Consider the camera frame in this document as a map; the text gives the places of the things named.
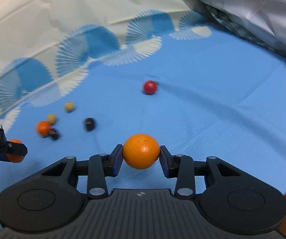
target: table surface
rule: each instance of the table surface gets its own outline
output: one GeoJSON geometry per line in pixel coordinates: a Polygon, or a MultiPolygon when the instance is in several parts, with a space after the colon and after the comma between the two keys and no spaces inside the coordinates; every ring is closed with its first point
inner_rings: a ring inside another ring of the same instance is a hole
{"type": "MultiPolygon", "coordinates": [[[[217,156],[286,192],[286,60],[254,44],[210,28],[203,39],[162,39],[162,49],[130,64],[108,66],[91,62],[88,76],[65,97],[34,107],[27,100],[15,107],[15,122],[7,139],[28,148],[20,164],[0,162],[0,192],[36,171],[73,155],[87,160],[111,153],[136,133],[147,133],[171,154],[204,161],[217,156]],[[159,82],[156,94],[142,92],[146,80],[159,82]],[[66,113],[65,102],[76,109],[66,113]],[[57,141],[41,138],[35,125],[55,113],[57,141]],[[97,127],[86,132],[83,120],[97,127]]],[[[159,162],[147,170],[123,163],[112,188],[171,188],[175,179],[163,176],[159,162]]],[[[197,192],[205,189],[196,178],[197,192]]],[[[85,192],[80,177],[78,190],[85,192]]]]}

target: beige ball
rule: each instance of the beige ball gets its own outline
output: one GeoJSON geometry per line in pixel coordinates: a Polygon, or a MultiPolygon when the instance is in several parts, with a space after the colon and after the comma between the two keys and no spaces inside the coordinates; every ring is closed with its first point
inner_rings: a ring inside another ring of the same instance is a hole
{"type": "Polygon", "coordinates": [[[71,112],[74,110],[74,103],[73,102],[67,102],[64,104],[64,109],[66,112],[71,112]]]}
{"type": "Polygon", "coordinates": [[[48,122],[53,125],[56,122],[57,118],[55,114],[49,114],[48,115],[48,122]]]}

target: blue fabric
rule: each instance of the blue fabric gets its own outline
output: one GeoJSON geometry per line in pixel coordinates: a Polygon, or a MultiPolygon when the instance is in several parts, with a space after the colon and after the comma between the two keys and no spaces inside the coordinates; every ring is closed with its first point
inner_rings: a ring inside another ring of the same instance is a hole
{"type": "MultiPolygon", "coordinates": [[[[67,96],[44,107],[25,104],[7,139],[20,139],[28,155],[20,164],[0,162],[0,192],[68,156],[86,160],[136,133],[147,133],[172,154],[204,161],[217,156],[286,192],[286,60],[225,32],[209,38],[176,40],[162,36],[162,49],[144,60],[120,66],[93,62],[89,75],[67,96]],[[152,96],[146,80],[159,82],[152,96]],[[63,105],[74,102],[66,113],[63,105]],[[57,141],[41,138],[35,125],[55,113],[57,141]],[[83,120],[97,127],[86,132],[83,120]]],[[[85,192],[86,178],[78,189],[85,192]]],[[[157,161],[147,170],[123,163],[108,188],[171,188],[157,161]]],[[[205,189],[196,179],[197,192],[205,189]]]]}
{"type": "Polygon", "coordinates": [[[13,60],[0,77],[0,110],[5,112],[28,92],[53,81],[45,65],[35,58],[13,60]]]}
{"type": "Polygon", "coordinates": [[[138,14],[128,25],[125,44],[135,44],[174,31],[171,17],[159,10],[148,10],[138,14]]]}

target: orange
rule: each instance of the orange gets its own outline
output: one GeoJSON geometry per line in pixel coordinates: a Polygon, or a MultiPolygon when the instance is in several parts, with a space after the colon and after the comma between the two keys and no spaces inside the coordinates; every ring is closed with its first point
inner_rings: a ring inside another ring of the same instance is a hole
{"type": "Polygon", "coordinates": [[[123,146],[123,158],[135,169],[147,169],[159,157],[158,142],[146,134],[136,134],[126,140],[123,146]]]}
{"type": "MultiPolygon", "coordinates": [[[[18,139],[11,139],[9,142],[13,142],[13,143],[18,143],[18,144],[23,144],[20,140],[18,139]]],[[[10,154],[6,154],[8,160],[12,163],[20,163],[23,161],[24,156],[16,156],[16,155],[10,155],[10,154]]]]}
{"type": "Polygon", "coordinates": [[[48,121],[40,121],[37,126],[36,126],[36,130],[37,132],[42,136],[42,137],[46,137],[49,135],[51,129],[51,125],[50,122],[48,121]]]}

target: white fan pattern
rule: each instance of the white fan pattern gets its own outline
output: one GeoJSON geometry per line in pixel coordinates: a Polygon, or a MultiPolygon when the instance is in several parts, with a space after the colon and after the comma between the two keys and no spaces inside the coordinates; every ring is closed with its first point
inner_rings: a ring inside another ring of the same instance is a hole
{"type": "Polygon", "coordinates": [[[9,129],[12,127],[16,117],[21,112],[20,106],[15,107],[14,109],[10,110],[3,119],[0,119],[0,127],[2,126],[4,132],[7,133],[9,129]]]}
{"type": "Polygon", "coordinates": [[[211,36],[212,31],[204,26],[206,18],[201,14],[190,11],[186,13],[179,22],[178,30],[170,36],[177,40],[200,39],[211,36]]]}
{"type": "Polygon", "coordinates": [[[86,37],[80,31],[65,38],[59,47],[56,59],[58,77],[62,77],[80,67],[82,61],[87,59],[88,50],[86,37]]]}
{"type": "Polygon", "coordinates": [[[20,78],[11,69],[0,78],[0,110],[4,112],[21,97],[20,78]]]}
{"type": "Polygon", "coordinates": [[[145,40],[134,45],[128,45],[117,52],[101,58],[100,61],[107,66],[118,66],[137,62],[153,55],[160,50],[161,47],[161,38],[153,36],[152,39],[145,40]]]}
{"type": "Polygon", "coordinates": [[[147,40],[149,34],[154,31],[151,16],[157,13],[156,10],[149,10],[138,14],[134,20],[130,21],[125,44],[135,44],[147,40]]]}
{"type": "Polygon", "coordinates": [[[212,31],[207,26],[194,27],[189,29],[177,30],[170,36],[177,40],[200,39],[211,36],[212,31]]]}
{"type": "Polygon", "coordinates": [[[58,81],[59,93],[61,96],[65,96],[70,93],[74,88],[76,88],[87,76],[88,76],[87,66],[82,66],[61,77],[58,81]]]}
{"type": "Polygon", "coordinates": [[[30,95],[26,102],[33,105],[34,107],[41,107],[51,104],[59,98],[60,92],[58,84],[53,83],[30,95]]]}

